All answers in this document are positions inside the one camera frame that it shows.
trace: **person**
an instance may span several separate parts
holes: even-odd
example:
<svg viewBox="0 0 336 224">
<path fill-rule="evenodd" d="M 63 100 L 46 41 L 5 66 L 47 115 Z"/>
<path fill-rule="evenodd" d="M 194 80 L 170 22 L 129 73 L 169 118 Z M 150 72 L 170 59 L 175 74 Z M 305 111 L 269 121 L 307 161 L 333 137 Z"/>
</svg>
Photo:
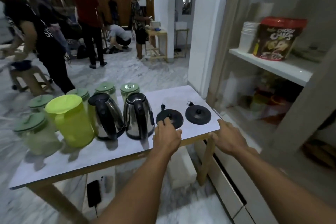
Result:
<svg viewBox="0 0 336 224">
<path fill-rule="evenodd" d="M 279 224 L 331 224 L 336 210 L 292 182 L 281 171 L 259 157 L 239 130 L 218 120 L 220 130 L 210 133 L 216 146 L 237 159 L 259 189 Z M 95 224 L 155 223 L 163 176 L 171 156 L 181 144 L 182 130 L 175 130 L 167 117 L 157 123 L 153 149 L 145 163 L 116 195 Z"/>
<path fill-rule="evenodd" d="M 89 54 L 90 68 L 96 69 L 96 52 L 92 38 L 97 47 L 100 66 L 104 67 L 101 9 L 98 0 L 74 0 L 77 8 L 78 23 L 82 27 L 84 44 Z"/>
<path fill-rule="evenodd" d="M 65 39 L 61 27 L 58 24 L 58 20 L 65 20 L 71 23 L 70 19 L 61 13 L 57 12 L 51 3 L 51 0 L 36 0 L 38 4 L 38 11 L 40 18 L 48 26 L 48 29 L 53 34 L 54 38 L 63 46 L 64 51 L 68 54 L 70 59 L 75 59 L 76 57 L 71 55 L 71 50 L 69 48 L 68 42 Z"/>
<path fill-rule="evenodd" d="M 117 4 L 117 2 L 115 0 L 109 0 L 108 6 L 110 8 L 113 23 L 118 24 L 119 23 L 119 20 L 118 20 L 119 15 L 118 15 L 118 4 Z"/>
<path fill-rule="evenodd" d="M 131 2 L 131 19 L 136 36 L 136 52 L 137 59 L 142 60 L 142 45 L 148 41 L 148 34 L 145 30 L 146 22 L 150 22 L 149 17 L 144 17 L 144 13 L 140 9 L 138 0 Z"/>
<path fill-rule="evenodd" d="M 34 13 L 27 0 L 0 0 L 4 3 L 4 14 L 11 27 L 15 30 L 12 45 L 6 55 L 15 55 L 14 51 L 24 43 L 23 56 L 36 49 L 38 59 L 47 68 L 50 78 L 64 93 L 75 87 L 70 81 L 65 65 L 65 51 L 53 37 L 46 24 Z"/>
<path fill-rule="evenodd" d="M 117 48 L 120 51 L 128 49 L 128 45 L 131 43 L 131 37 L 128 33 L 119 25 L 112 24 L 110 26 L 110 46 L 109 50 L 112 48 Z"/>
</svg>

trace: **bag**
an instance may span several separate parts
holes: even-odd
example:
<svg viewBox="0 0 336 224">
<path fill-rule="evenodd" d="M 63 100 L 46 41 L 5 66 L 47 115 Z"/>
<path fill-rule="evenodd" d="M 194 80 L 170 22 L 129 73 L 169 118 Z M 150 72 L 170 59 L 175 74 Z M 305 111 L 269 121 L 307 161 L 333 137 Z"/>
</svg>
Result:
<svg viewBox="0 0 336 224">
<path fill-rule="evenodd" d="M 77 50 L 77 59 L 85 59 L 88 58 L 89 54 L 86 51 L 86 47 L 84 45 L 81 45 L 80 47 L 78 47 Z"/>
</svg>

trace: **stool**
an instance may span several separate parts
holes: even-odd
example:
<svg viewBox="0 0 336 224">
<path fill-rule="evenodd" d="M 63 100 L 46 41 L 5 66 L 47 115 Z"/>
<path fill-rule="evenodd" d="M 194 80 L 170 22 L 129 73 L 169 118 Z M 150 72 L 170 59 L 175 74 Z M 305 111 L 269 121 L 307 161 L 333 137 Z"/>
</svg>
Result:
<svg viewBox="0 0 336 224">
<path fill-rule="evenodd" d="M 9 74 L 11 76 L 14 85 L 20 92 L 24 92 L 27 89 L 30 89 L 30 92 L 34 96 L 39 96 L 47 94 L 47 92 L 45 91 L 47 89 L 51 89 L 52 91 L 54 91 L 50 82 L 47 80 L 47 78 L 44 76 L 42 71 L 37 66 L 33 66 L 31 69 L 28 69 L 26 71 L 18 71 L 16 69 L 11 69 L 9 71 Z M 35 74 L 39 74 L 43 82 L 39 82 L 35 77 Z M 23 79 L 23 81 L 27 84 L 26 87 L 22 87 L 20 85 L 18 77 Z"/>
</svg>

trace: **smartphone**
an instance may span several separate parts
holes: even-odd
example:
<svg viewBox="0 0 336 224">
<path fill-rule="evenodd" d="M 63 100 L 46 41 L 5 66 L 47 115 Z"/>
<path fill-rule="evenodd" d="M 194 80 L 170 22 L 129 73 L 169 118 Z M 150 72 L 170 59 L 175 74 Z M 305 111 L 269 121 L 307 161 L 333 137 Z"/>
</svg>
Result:
<svg viewBox="0 0 336 224">
<path fill-rule="evenodd" d="M 98 180 L 90 182 L 88 185 L 86 185 L 86 191 L 89 207 L 94 207 L 102 201 Z"/>
</svg>

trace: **small wooden table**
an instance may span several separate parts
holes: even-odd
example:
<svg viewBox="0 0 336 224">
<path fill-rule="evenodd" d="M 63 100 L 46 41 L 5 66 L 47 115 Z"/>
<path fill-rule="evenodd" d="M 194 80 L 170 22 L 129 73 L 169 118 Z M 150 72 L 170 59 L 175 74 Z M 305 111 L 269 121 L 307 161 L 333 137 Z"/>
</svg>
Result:
<svg viewBox="0 0 336 224">
<path fill-rule="evenodd" d="M 178 52 L 174 52 L 174 58 L 186 58 L 187 57 L 187 49 L 188 49 L 188 34 L 189 34 L 189 29 L 175 29 L 176 32 L 176 44 L 175 46 L 177 46 L 177 36 L 179 34 L 179 32 L 187 32 L 187 36 L 185 38 L 185 48 L 184 48 L 184 55 L 180 54 Z"/>
<path fill-rule="evenodd" d="M 152 62 L 153 60 L 155 59 L 165 59 L 166 62 L 168 62 L 168 57 L 167 57 L 167 53 L 168 53 L 168 50 L 167 50 L 167 44 L 168 44 L 168 34 L 165 30 L 160 30 L 160 31 L 155 31 L 155 30 L 149 30 L 149 29 L 146 29 L 146 32 L 148 34 L 148 38 L 149 38 L 149 44 L 150 44 L 150 58 L 149 60 Z M 159 38 L 160 37 L 165 37 L 166 38 L 166 53 L 165 55 L 161 55 L 160 54 L 160 40 L 158 40 L 158 48 L 154 47 L 153 43 L 151 42 L 151 36 L 158 36 Z"/>
<path fill-rule="evenodd" d="M 208 139 L 202 165 L 197 168 L 197 180 L 200 185 L 203 185 L 215 150 L 215 144 L 208 137 L 208 133 L 219 129 L 217 122 L 219 116 L 191 86 L 157 90 L 145 95 L 152 107 L 154 117 L 161 111 L 162 103 L 166 105 L 167 109 L 181 112 L 184 122 L 181 126 L 183 133 L 180 147 Z M 186 119 L 188 101 L 192 101 L 195 105 L 203 105 L 210 110 L 212 117 L 208 124 L 195 125 Z M 124 105 L 122 97 L 118 97 L 118 104 L 119 107 Z M 9 183 L 9 188 L 14 190 L 28 187 L 74 223 L 88 223 L 83 214 L 53 183 L 146 157 L 153 147 L 152 138 L 153 135 L 145 141 L 137 141 L 128 138 L 124 133 L 117 142 L 103 142 L 93 139 L 89 145 L 75 149 L 72 153 L 62 153 L 60 150 L 44 159 L 27 154 Z"/>
</svg>

